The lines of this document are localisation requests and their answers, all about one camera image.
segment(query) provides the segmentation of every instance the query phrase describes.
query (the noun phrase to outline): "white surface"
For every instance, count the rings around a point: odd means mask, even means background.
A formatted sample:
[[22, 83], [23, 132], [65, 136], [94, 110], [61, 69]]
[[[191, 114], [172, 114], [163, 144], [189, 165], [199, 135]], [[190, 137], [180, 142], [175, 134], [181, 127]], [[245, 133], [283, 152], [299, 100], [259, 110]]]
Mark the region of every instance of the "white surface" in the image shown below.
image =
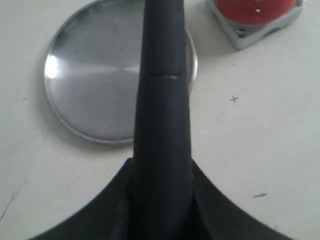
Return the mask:
[[[26, 240], [63, 221], [132, 155], [131, 146], [69, 133], [44, 96], [48, 44], [88, 2], [0, 2], [0, 215], [8, 206], [1, 240]], [[255, 218], [295, 239], [319, 239], [320, 2], [307, 1], [293, 25], [239, 52], [202, 0], [186, 5], [199, 55], [190, 103], [194, 159]], [[266, 196], [253, 198], [259, 194]]]

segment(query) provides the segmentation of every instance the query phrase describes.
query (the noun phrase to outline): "silver square base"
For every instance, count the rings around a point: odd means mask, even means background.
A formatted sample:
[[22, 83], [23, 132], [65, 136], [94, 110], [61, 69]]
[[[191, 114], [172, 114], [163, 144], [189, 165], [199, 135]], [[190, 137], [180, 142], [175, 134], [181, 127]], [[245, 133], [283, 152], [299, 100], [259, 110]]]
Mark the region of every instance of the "silver square base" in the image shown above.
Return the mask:
[[291, 11], [270, 23], [247, 25], [237, 23], [226, 18], [218, 10], [213, 0], [206, 0], [206, 5], [218, 18], [223, 31], [229, 37], [235, 48], [239, 50], [244, 49], [261, 40], [263, 37], [288, 26], [299, 17], [303, 9], [303, 1], [298, 0], [296, 6]]

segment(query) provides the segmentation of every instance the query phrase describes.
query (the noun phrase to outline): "red object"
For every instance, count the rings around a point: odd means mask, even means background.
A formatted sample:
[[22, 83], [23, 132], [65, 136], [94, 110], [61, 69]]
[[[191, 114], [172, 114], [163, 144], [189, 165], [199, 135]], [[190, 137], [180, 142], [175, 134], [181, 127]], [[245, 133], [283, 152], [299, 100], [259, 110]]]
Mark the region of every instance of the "red object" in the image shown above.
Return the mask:
[[259, 25], [278, 19], [291, 10], [297, 0], [213, 0], [228, 19], [240, 24]]

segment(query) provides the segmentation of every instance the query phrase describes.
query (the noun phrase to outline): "pencil mark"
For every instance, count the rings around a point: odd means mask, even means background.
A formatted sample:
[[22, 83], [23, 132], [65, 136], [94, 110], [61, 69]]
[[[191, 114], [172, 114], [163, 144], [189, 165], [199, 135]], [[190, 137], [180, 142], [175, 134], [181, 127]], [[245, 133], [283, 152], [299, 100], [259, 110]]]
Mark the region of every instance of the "pencil mark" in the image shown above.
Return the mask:
[[261, 193], [261, 194], [258, 194], [258, 195], [254, 195], [253, 198], [256, 199], [256, 198], [262, 198], [262, 197], [265, 197], [267, 196], [266, 193]]
[[235, 97], [235, 96], [232, 96], [232, 98], [230, 99], [230, 101], [232, 101], [233, 103], [236, 103], [236, 100], [238, 100], [239, 97]]
[[1, 221], [4, 219], [4, 217], [5, 217], [8, 209], [9, 209], [9, 207], [10, 207], [10, 205], [11, 205], [12, 202], [16, 199], [16, 196], [18, 195], [18, 193], [20, 192], [20, 190], [22, 189], [22, 187], [25, 185], [26, 182], [28, 182], [28, 181], [25, 180], [25, 181], [21, 184], [21, 186], [19, 187], [19, 189], [12, 194], [12, 197], [11, 197], [9, 203], [5, 206], [5, 209], [4, 209], [4, 211], [2, 212], [2, 215], [1, 215], [1, 217], [0, 217], [0, 223], [1, 223]]

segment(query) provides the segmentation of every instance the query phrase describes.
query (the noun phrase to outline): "round metal lid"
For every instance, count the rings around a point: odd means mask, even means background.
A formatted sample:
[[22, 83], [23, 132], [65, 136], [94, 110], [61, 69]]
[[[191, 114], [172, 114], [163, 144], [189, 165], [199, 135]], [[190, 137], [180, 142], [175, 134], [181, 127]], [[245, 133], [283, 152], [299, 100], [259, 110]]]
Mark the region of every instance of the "round metal lid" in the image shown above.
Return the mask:
[[[51, 44], [44, 68], [47, 98], [58, 119], [100, 143], [134, 136], [144, 1], [96, 1], [70, 17]], [[197, 56], [186, 31], [187, 75]]]

